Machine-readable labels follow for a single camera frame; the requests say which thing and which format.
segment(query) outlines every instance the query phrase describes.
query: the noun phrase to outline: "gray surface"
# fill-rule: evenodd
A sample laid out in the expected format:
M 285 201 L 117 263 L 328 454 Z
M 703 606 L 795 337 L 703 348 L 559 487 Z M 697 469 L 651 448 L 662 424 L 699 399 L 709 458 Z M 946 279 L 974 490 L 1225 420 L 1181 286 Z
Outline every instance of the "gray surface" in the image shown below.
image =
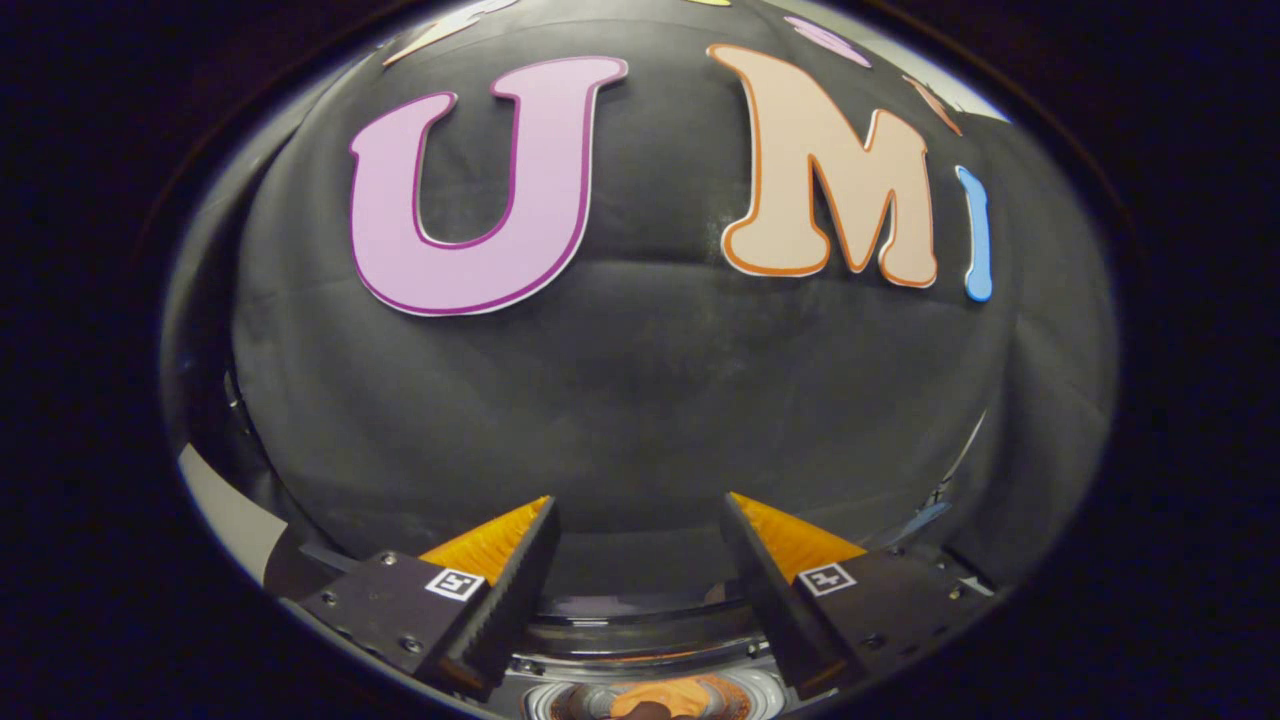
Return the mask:
M 735 5 L 522 0 L 385 72 L 353 69 L 274 161 L 242 237 L 237 369 L 280 482 L 348 553 L 420 552 L 553 493 L 566 534 L 548 593 L 705 585 L 732 574 L 714 530 L 723 491 L 870 534 L 911 516 L 998 402 L 1004 424 L 974 447 L 989 475 L 973 484 L 1060 503 L 996 502 L 991 527 L 1016 537 L 982 547 L 1019 573 L 1051 542 L 1087 487 L 1115 388 L 1097 231 L 1018 128 L 955 113 L 959 138 L 873 51 L 864 70 L 786 12 Z M 859 132 L 877 108 L 919 129 L 933 288 L 851 275 L 838 254 L 801 281 L 724 264 L 719 233 L 746 211 L 750 151 L 737 79 L 704 55 L 718 41 L 800 64 Z M 408 100 L 457 92 L 428 143 L 422 219 L 474 237 L 507 192 L 511 105 L 489 83 L 585 54 L 631 72 L 600 94 L 591 215 L 570 268 L 486 316 L 412 318 L 374 299 L 351 261 L 351 137 Z M 991 197 L 986 305 L 964 295 L 956 164 Z M 818 222 L 835 237 L 820 202 Z M 1025 461 L 992 460 L 1014 428 Z

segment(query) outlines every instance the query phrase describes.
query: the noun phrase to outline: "black cloth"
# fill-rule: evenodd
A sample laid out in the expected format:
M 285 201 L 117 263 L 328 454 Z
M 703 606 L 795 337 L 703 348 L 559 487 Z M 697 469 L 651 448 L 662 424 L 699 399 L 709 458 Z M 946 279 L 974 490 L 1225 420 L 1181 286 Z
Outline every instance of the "black cloth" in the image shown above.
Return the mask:
M 716 530 L 733 489 L 863 537 L 910 518 L 983 413 L 968 544 L 998 579 L 1048 546 L 1092 475 L 1117 328 L 1098 228 L 1016 126 L 952 111 L 902 72 L 805 40 L 759 3 L 522 0 L 384 69 L 378 49 L 306 114 L 244 222 L 236 370 L 279 482 L 344 551 L 425 551 L 544 493 L 564 537 L 547 592 L 662 592 L 732 575 Z M 891 286 L 838 252 L 805 279 L 748 277 L 721 233 L 746 214 L 750 124 L 713 42 L 806 69 L 860 136 L 883 108 L 928 145 L 937 283 Z M 431 92 L 422 223 L 490 229 L 507 199 L 512 104 L 498 76 L 611 55 L 596 101 L 581 249 L 500 311 L 416 318 L 378 301 L 351 256 L 351 138 Z M 995 295 L 965 296 L 969 219 L 955 167 L 989 196 Z M 819 199 L 818 224 L 835 238 Z

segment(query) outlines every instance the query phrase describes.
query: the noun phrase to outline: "paper cutout letter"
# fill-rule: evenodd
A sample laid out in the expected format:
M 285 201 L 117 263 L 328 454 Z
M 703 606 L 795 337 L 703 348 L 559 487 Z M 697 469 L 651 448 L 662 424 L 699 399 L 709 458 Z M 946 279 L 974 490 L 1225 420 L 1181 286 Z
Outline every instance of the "paper cutout letter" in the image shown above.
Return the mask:
M 991 225 L 987 222 L 987 188 L 973 173 L 956 165 L 956 177 L 969 200 L 969 272 L 964 275 L 964 290 L 969 297 L 986 302 L 991 300 Z
M 817 169 L 852 272 L 867 266 L 887 215 L 881 273 L 900 286 L 933 284 L 938 263 L 920 135 L 876 110 L 864 146 L 800 68 L 733 45 L 712 45 L 707 53 L 739 74 L 751 113 L 751 209 L 724 228 L 721 249 L 730 264 L 753 275 L 786 277 L 827 265 L 831 241 L 813 220 Z
M 497 13 L 503 8 L 515 5 L 516 3 L 517 0 L 483 0 L 481 3 L 475 3 L 462 8 L 461 10 L 449 13 L 426 28 L 422 35 L 417 36 L 412 42 L 404 46 L 403 50 L 383 60 L 383 67 L 390 67 L 392 64 L 403 60 L 408 55 L 412 55 L 413 53 L 417 53 L 419 50 L 435 42 L 436 40 L 444 40 L 458 31 L 467 29 L 480 20 L 480 15 Z
M 415 315 L 470 315 L 520 302 L 564 269 L 582 241 L 591 190 L 595 95 L 627 74 L 616 58 L 567 58 L 490 86 L 516 101 L 507 211 L 489 233 L 433 240 L 419 217 L 428 131 L 457 96 L 402 105 L 351 142 L 351 243 L 365 286 Z
M 864 68 L 872 67 L 872 61 L 864 58 L 863 54 L 859 53 L 858 50 L 854 50 L 854 46 L 850 45 L 849 41 L 831 32 L 829 29 L 817 26 L 801 18 L 792 18 L 787 15 L 783 19 L 791 23 L 791 26 L 796 28 L 796 32 L 808 37 L 814 44 L 822 45 L 823 47 L 831 50 L 836 55 L 840 55 L 842 58 L 849 58 L 850 60 L 858 63 Z
M 928 87 L 925 87 L 924 83 L 919 82 L 913 77 L 902 76 L 902 79 L 911 83 L 911 87 L 914 87 L 915 91 L 920 94 L 920 97 L 923 97 L 924 102 L 929 106 L 931 110 L 933 110 L 933 114 L 937 115 L 938 119 L 941 119 L 943 123 L 946 123 L 947 127 L 951 128 L 951 132 L 959 135 L 960 137 L 964 137 L 964 133 L 960 132 L 959 127 L 956 127 L 955 120 L 952 120 L 951 115 L 947 114 L 946 105 L 943 105 L 942 101 L 938 100 L 937 95 L 933 95 L 933 92 Z

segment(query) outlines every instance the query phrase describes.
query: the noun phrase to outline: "letter u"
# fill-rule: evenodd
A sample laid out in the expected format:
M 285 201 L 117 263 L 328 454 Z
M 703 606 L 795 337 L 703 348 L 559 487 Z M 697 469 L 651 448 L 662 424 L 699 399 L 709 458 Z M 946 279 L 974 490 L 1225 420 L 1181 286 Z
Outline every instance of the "letter u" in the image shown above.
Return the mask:
M 419 217 L 428 131 L 457 101 L 428 95 L 378 118 L 351 142 L 351 245 L 361 281 L 415 315 L 492 313 L 564 269 L 586 228 L 595 95 L 627 74 L 616 58 L 566 58 L 512 70 L 490 86 L 516 101 L 507 211 L 467 242 L 433 240 Z

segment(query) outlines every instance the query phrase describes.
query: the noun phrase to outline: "letter m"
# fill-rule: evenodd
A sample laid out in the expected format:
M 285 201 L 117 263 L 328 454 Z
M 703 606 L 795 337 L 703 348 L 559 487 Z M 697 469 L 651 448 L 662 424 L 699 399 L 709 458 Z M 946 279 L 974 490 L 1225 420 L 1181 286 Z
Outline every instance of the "letter m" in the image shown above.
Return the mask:
M 742 81 L 751 111 L 751 210 L 724 228 L 730 264 L 754 275 L 803 277 L 831 258 L 813 218 L 817 170 L 852 272 L 870 261 L 882 224 L 881 273 L 928 287 L 938 274 L 924 140 L 901 118 L 872 114 L 865 145 L 820 86 L 800 68 L 733 45 L 707 54 Z

